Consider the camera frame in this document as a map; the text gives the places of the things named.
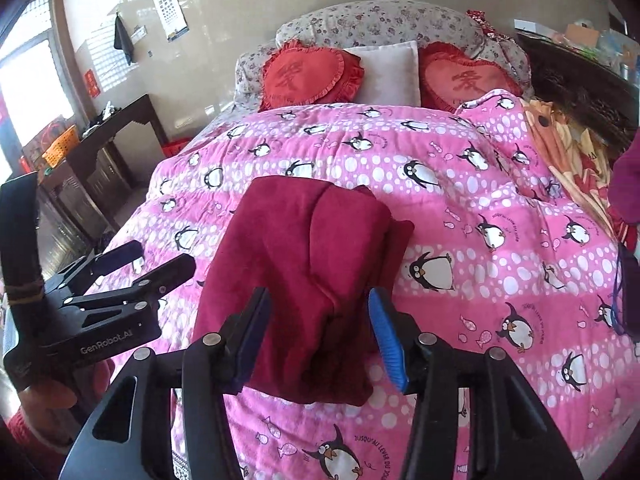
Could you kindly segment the left hand on gripper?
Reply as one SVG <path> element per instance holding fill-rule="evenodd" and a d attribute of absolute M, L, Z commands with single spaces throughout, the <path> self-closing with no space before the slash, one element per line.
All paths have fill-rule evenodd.
<path fill-rule="evenodd" d="M 101 399 L 110 385 L 115 364 L 106 360 L 93 367 L 93 392 Z M 62 424 L 56 418 L 60 411 L 68 411 L 77 403 L 76 393 L 60 382 L 47 379 L 18 394 L 24 416 L 43 436 L 51 440 L 65 440 Z"/>

